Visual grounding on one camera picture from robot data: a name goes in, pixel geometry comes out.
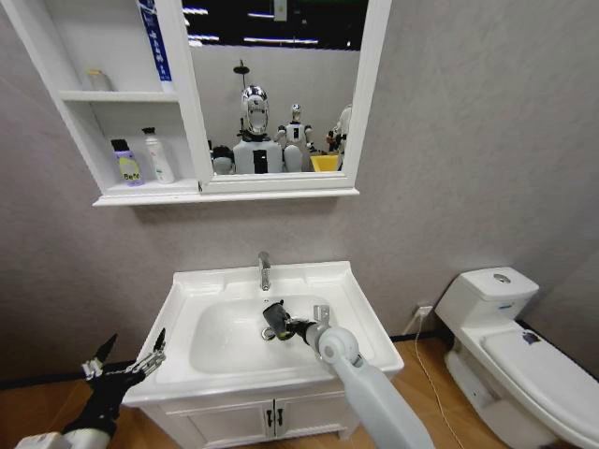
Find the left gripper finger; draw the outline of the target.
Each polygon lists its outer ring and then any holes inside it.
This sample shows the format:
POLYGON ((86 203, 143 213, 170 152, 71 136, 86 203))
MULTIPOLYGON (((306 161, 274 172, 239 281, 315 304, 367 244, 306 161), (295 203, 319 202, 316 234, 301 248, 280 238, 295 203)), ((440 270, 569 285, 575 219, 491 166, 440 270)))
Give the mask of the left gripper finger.
POLYGON ((160 365, 166 360, 164 348, 166 345, 166 329, 163 327, 154 343, 153 350, 140 361, 137 361, 133 365, 125 369, 126 373, 142 373, 148 376, 153 371, 158 369, 160 365))
POLYGON ((114 333, 107 341, 98 347, 91 359, 81 364, 82 372, 86 380, 92 380, 103 373, 104 362, 107 360, 117 338, 118 334, 114 333))

